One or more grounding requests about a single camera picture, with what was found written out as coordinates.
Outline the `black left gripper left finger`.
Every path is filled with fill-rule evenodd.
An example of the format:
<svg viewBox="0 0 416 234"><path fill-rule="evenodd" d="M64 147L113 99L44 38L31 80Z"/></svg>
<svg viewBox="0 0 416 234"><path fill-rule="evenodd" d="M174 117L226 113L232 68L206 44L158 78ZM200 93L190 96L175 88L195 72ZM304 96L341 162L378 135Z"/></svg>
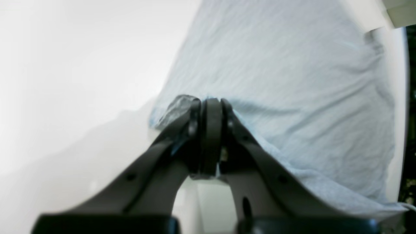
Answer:
<svg viewBox="0 0 416 234"><path fill-rule="evenodd" d="M146 152L97 195L68 211L42 214L33 234L180 234L172 216L183 181L199 171L204 105L193 99Z"/></svg>

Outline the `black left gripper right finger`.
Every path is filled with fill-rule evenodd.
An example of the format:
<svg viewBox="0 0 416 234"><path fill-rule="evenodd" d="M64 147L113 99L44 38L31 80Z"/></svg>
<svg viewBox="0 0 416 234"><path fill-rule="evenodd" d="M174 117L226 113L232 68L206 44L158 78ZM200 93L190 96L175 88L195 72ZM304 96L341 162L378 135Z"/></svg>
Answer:
<svg viewBox="0 0 416 234"><path fill-rule="evenodd" d="M205 101L205 176L230 185L238 234L379 234L313 195L259 145L225 100Z"/></svg>

